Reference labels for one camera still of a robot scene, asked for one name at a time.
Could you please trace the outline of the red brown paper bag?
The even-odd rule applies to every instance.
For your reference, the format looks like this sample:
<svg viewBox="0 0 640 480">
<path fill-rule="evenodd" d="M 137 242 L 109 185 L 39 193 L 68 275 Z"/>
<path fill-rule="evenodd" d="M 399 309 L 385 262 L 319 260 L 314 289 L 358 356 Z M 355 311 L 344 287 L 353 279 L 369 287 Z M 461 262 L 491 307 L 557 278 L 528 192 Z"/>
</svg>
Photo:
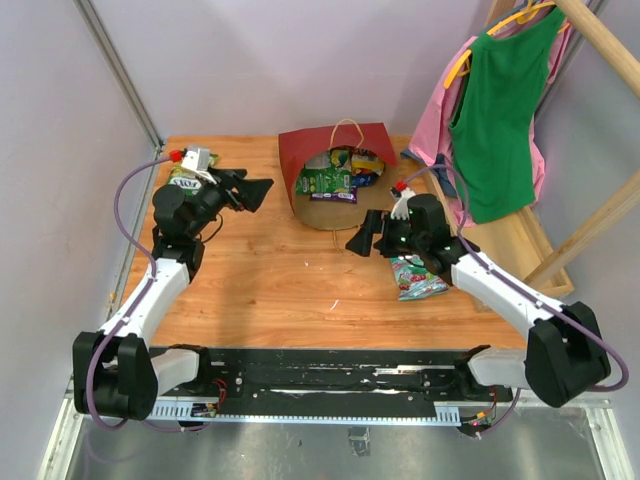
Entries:
<svg viewBox="0 0 640 480">
<path fill-rule="evenodd" d="M 351 229 L 391 202 L 398 159 L 381 122 L 343 119 L 281 133 L 278 153 L 293 215 L 310 228 Z"/>
</svg>

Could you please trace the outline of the green Fox's candy packet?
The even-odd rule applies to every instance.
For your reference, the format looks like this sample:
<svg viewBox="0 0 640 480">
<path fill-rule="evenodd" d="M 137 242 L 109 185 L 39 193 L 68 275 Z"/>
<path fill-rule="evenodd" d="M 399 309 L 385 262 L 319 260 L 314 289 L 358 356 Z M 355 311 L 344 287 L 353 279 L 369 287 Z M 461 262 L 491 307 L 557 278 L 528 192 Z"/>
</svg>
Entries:
<svg viewBox="0 0 640 480">
<path fill-rule="evenodd" d="M 212 154 L 212 156 L 212 165 L 210 167 L 213 167 L 218 159 L 216 154 Z M 187 196 L 193 196 L 203 185 L 216 184 L 210 173 L 205 176 L 195 175 L 192 172 L 183 169 L 180 166 L 181 161 L 182 159 L 176 162 L 171 168 L 166 182 L 167 185 L 178 186 Z"/>
</svg>

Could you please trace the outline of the teal candy packet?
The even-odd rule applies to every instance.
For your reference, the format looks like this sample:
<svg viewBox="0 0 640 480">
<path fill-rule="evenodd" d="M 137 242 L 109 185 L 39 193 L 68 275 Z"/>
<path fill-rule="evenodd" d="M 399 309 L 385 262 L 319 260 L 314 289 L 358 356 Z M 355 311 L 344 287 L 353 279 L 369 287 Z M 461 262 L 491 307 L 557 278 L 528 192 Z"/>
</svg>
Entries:
<svg viewBox="0 0 640 480">
<path fill-rule="evenodd" d="M 390 263 L 399 301 L 421 300 L 449 290 L 443 280 L 426 270 L 417 255 L 394 257 Z"/>
</svg>

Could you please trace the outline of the green tank top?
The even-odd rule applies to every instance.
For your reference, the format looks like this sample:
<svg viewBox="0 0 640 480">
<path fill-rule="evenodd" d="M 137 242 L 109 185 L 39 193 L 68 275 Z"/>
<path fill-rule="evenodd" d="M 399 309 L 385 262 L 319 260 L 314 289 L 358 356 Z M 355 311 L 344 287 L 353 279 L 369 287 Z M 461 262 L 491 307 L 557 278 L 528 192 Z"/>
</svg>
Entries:
<svg viewBox="0 0 640 480">
<path fill-rule="evenodd" d="M 468 190 L 473 221 L 498 220 L 535 200 L 529 128 L 549 75 L 548 58 L 565 15 L 553 7 L 508 38 L 489 38 L 471 58 L 450 123 L 453 165 Z"/>
</svg>

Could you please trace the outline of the yellow clothes hanger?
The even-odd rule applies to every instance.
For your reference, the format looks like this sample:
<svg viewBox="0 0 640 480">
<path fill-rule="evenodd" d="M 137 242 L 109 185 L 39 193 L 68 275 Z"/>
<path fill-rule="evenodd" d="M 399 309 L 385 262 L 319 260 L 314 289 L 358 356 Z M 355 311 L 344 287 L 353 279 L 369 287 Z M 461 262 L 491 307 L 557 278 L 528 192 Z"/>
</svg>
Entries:
<svg viewBox="0 0 640 480">
<path fill-rule="evenodd" d="M 448 90 L 456 78 L 463 77 L 470 73 L 472 56 L 479 51 L 481 47 L 485 47 L 490 43 L 489 38 L 492 38 L 496 34 L 502 32 L 511 24 L 524 25 L 534 20 L 540 10 L 552 7 L 556 7 L 556 3 L 554 1 L 527 1 L 525 5 L 516 12 L 508 14 L 505 18 L 498 20 L 495 25 L 490 27 L 484 34 L 480 35 L 454 62 L 453 66 L 444 77 L 444 89 Z"/>
</svg>

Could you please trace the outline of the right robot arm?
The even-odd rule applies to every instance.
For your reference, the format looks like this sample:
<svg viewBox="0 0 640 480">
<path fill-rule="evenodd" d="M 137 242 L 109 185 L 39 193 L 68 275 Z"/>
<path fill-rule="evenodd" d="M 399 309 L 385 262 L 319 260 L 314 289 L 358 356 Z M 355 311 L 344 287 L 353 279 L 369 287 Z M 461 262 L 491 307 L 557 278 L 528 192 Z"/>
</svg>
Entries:
<svg viewBox="0 0 640 480">
<path fill-rule="evenodd" d="M 345 247 L 362 257 L 373 250 L 385 258 L 418 257 L 429 273 L 480 300 L 524 338 L 523 349 L 481 346 L 468 352 L 452 377 L 463 399 L 504 386 L 530 390 L 558 408 L 611 373 L 594 312 L 582 302 L 566 305 L 542 294 L 453 235 L 432 194 L 406 193 L 390 211 L 368 211 Z"/>
</svg>

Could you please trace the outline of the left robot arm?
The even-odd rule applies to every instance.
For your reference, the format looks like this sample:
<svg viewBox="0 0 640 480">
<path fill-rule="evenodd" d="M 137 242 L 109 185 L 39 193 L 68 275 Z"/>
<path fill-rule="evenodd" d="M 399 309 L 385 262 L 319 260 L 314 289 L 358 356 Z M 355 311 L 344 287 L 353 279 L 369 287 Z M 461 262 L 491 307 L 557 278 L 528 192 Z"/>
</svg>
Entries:
<svg viewBox="0 0 640 480">
<path fill-rule="evenodd" d="M 214 384 L 205 347 L 179 344 L 152 355 L 148 343 L 169 308 L 197 275 L 205 252 L 204 228 L 225 208 L 256 212 L 274 182 L 249 179 L 243 169 L 211 170 L 194 195 L 165 184 L 152 197 L 155 226 L 148 268 L 131 296 L 96 332 L 72 346 L 76 409 L 115 430 L 144 421 L 158 396 L 176 387 L 200 396 Z"/>
</svg>

